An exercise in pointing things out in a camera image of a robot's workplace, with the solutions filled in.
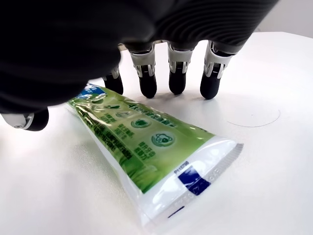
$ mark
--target white background wall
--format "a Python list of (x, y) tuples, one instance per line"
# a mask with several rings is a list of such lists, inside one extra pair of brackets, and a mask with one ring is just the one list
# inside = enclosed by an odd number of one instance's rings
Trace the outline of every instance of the white background wall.
[(258, 31), (283, 31), (313, 38), (313, 0), (280, 0)]

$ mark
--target black fingertip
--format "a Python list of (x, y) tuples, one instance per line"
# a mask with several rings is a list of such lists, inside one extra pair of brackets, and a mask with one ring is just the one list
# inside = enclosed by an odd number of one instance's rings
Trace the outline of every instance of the black fingertip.
[(139, 78), (141, 93), (147, 98), (153, 98), (157, 93), (156, 76), (144, 76)]
[(26, 129), (27, 131), (41, 131), (43, 130), (49, 121), (48, 109), (36, 112), (30, 126)]
[(107, 75), (106, 78), (107, 80), (103, 79), (106, 88), (116, 93), (123, 94), (124, 88), (123, 88), (123, 82), (122, 82), (122, 78), (120, 74), (115, 79), (113, 78), (112, 74)]
[(186, 87), (186, 73), (172, 73), (170, 71), (169, 86), (173, 94), (181, 94)]
[(200, 92), (201, 95), (206, 99), (213, 99), (220, 87), (220, 80), (217, 78), (217, 74), (212, 73), (210, 77), (207, 77), (203, 72)]

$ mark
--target plastic packaging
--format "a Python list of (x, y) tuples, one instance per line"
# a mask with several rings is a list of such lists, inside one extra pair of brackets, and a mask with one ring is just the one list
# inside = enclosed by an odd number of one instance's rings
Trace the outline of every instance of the plastic packaging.
[(114, 168), (143, 225), (183, 211), (243, 148), (96, 85), (87, 84), (68, 103)]

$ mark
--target white table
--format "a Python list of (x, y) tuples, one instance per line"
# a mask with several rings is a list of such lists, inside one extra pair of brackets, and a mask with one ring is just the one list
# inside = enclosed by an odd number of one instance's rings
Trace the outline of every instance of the white table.
[[(253, 34), (209, 101), (200, 94), (205, 48), (206, 42), (196, 47), (186, 90), (174, 96), (167, 45), (156, 45), (154, 99), (141, 95), (130, 55), (122, 52), (125, 96), (245, 143), (220, 179), (156, 234), (313, 234), (313, 39)], [(0, 120), (0, 234), (146, 232), (85, 127), (60, 106), (50, 108), (47, 128), (37, 133)]]

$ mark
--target circular icon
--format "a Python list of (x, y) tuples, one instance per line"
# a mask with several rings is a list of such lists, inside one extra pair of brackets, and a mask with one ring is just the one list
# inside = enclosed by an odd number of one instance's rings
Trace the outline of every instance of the circular icon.
[(113, 104), (113, 105), (106, 105), (104, 106), (106, 109), (119, 109), (120, 106), (117, 104)]
[(121, 117), (126, 118), (126, 117), (133, 115), (133, 113), (131, 111), (124, 111), (124, 112), (118, 112), (115, 115), (119, 118), (121, 118)]
[(159, 147), (170, 146), (175, 141), (174, 135), (171, 133), (157, 133), (151, 137), (151, 141), (154, 145)]
[(132, 127), (134, 128), (145, 128), (151, 125), (151, 122), (147, 119), (138, 119), (131, 122)]

